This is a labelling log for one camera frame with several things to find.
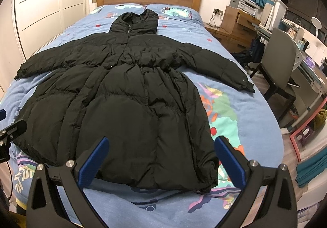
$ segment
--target desk chair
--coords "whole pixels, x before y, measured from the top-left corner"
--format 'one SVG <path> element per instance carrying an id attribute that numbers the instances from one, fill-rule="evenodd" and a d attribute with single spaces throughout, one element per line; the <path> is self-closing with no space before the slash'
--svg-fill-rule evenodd
<path id="1" fill-rule="evenodd" d="M 250 75 L 252 78 L 260 70 L 267 80 L 269 89 L 264 94 L 266 101 L 275 93 L 288 100 L 284 112 L 277 120 L 278 122 L 283 119 L 296 99 L 294 90 L 287 82 L 293 70 L 297 49 L 295 41 L 287 33 L 274 28 L 264 50 L 261 63 Z"/>

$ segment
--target metal screw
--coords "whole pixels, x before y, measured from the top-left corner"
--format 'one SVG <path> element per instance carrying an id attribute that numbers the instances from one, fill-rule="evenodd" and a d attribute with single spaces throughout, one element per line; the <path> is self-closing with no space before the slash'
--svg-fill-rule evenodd
<path id="1" fill-rule="evenodd" d="M 75 164 L 75 162 L 73 160 L 69 160 L 68 162 L 66 162 L 67 167 L 73 167 L 74 164 Z"/>
<path id="2" fill-rule="evenodd" d="M 286 164 L 281 164 L 280 167 L 281 167 L 281 169 L 283 171 L 287 171 L 287 165 Z"/>
<path id="3" fill-rule="evenodd" d="M 257 167 L 259 165 L 259 163 L 255 159 L 250 160 L 249 163 L 252 167 Z"/>
<path id="4" fill-rule="evenodd" d="M 44 165 L 43 165 L 43 164 L 39 164 L 39 165 L 36 167 L 36 169 L 37 169 L 38 171 L 42 171 L 43 168 L 44 168 Z"/>

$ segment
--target coat sleeve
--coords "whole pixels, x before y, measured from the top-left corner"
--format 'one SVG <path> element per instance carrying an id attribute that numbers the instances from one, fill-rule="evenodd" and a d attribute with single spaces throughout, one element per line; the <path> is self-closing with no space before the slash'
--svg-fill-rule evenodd
<path id="1" fill-rule="evenodd" d="M 197 73 L 216 78 L 236 90 L 255 92 L 247 75 L 234 62 L 221 55 L 190 43 L 182 43 L 177 52 L 181 63 Z"/>
<path id="2" fill-rule="evenodd" d="M 64 61 L 74 51 L 75 44 L 76 41 L 71 41 L 59 47 L 34 54 L 21 65 L 15 79 L 27 78 L 36 74 L 63 68 Z"/>

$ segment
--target blue gripper pad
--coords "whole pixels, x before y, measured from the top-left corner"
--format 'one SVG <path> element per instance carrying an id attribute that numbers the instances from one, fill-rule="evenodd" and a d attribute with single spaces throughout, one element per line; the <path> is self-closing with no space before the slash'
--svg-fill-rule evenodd
<path id="1" fill-rule="evenodd" d="M 109 139 L 104 137 L 79 170 L 77 184 L 81 189 L 91 184 L 108 152 Z"/>
<path id="2" fill-rule="evenodd" d="M 3 119 L 5 119 L 5 117 L 7 116 L 7 113 L 4 109 L 0 110 L 0 121 L 2 121 Z"/>
<path id="3" fill-rule="evenodd" d="M 227 174 L 232 180 L 235 187 L 243 190 L 246 186 L 246 171 L 244 170 L 244 162 L 247 162 L 246 158 L 241 154 L 241 152 L 235 150 L 232 145 L 222 136 L 215 139 L 215 152 L 218 159 L 221 161 L 222 165 L 226 169 Z M 240 162 L 243 162 L 243 166 L 238 161 L 240 158 L 239 152 L 244 158 Z"/>

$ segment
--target bed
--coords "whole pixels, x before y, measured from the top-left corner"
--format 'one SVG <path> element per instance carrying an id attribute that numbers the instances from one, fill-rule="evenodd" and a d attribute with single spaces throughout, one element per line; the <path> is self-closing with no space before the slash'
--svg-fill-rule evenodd
<path id="1" fill-rule="evenodd" d="M 141 14 L 148 8 L 159 15 L 157 34 L 189 42 L 236 61 L 205 30 L 198 14 L 201 0 L 97 0 L 98 7 L 67 28 L 39 51 L 99 32 L 108 32 L 117 16 L 125 12 Z M 180 68 L 196 85 L 207 111 L 212 138 L 224 135 L 232 146 L 263 166 L 277 167 L 283 158 L 283 142 L 277 121 L 255 87 L 255 94 L 236 91 L 219 81 Z M 3 129 L 18 116 L 37 85 L 51 72 L 13 81 L 1 101 L 7 112 Z M 26 207 L 28 190 L 37 164 L 17 146 L 10 148 L 10 166 L 17 204 Z M 222 165 L 219 184 L 209 194 L 144 190 L 94 179 L 84 193 L 109 227 L 215 227 L 235 201 L 239 190 L 233 186 Z M 79 224 L 67 197 L 58 188 L 67 213 Z"/>

